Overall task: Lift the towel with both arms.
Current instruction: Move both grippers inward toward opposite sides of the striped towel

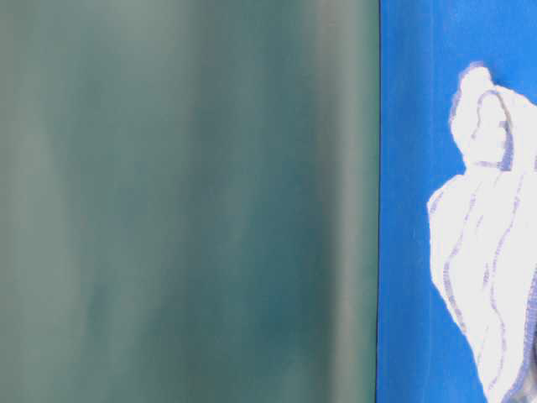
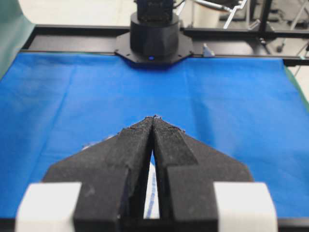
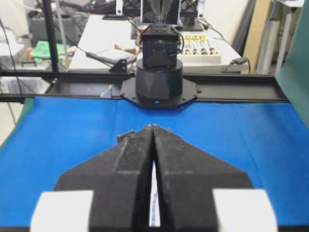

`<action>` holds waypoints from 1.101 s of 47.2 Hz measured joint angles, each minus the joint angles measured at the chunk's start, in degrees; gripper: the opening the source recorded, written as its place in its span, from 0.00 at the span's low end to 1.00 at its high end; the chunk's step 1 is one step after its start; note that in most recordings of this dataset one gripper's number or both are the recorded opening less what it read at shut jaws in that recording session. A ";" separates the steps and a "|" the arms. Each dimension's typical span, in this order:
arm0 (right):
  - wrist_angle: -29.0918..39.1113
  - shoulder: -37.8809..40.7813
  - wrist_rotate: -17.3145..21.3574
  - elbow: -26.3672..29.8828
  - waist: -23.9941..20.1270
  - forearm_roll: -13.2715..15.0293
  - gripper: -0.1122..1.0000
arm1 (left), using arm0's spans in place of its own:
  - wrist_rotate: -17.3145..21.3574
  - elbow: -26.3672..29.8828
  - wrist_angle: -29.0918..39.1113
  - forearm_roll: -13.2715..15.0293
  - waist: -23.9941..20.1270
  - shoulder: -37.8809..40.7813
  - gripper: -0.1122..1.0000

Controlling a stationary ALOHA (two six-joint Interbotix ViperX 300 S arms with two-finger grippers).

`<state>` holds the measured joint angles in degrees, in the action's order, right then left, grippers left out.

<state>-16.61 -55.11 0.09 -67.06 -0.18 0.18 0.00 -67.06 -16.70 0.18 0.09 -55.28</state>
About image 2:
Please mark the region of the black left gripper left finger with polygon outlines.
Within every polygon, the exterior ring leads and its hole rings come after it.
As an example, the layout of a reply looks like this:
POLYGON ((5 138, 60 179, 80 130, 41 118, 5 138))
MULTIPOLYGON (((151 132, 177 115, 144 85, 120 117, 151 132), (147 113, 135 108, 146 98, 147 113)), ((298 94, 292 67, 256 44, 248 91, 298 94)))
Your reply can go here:
POLYGON ((17 232, 118 232, 141 216, 153 118, 51 165, 18 208, 17 232))

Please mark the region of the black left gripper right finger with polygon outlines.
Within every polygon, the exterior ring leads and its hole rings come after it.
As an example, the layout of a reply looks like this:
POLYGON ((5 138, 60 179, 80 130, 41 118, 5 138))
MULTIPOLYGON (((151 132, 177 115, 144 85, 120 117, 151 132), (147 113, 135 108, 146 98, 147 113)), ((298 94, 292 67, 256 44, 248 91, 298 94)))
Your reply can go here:
POLYGON ((266 184, 242 162, 153 119, 161 229, 165 232, 276 232, 266 184))

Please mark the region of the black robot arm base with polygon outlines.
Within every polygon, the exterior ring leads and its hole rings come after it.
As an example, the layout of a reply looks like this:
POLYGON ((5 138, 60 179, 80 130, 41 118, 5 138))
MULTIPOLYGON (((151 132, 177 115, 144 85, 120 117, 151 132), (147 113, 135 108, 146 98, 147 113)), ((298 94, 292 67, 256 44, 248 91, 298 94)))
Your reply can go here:
POLYGON ((193 55, 193 42, 180 32, 173 0, 137 0, 130 31, 116 38, 115 53, 137 64, 170 65, 193 55))

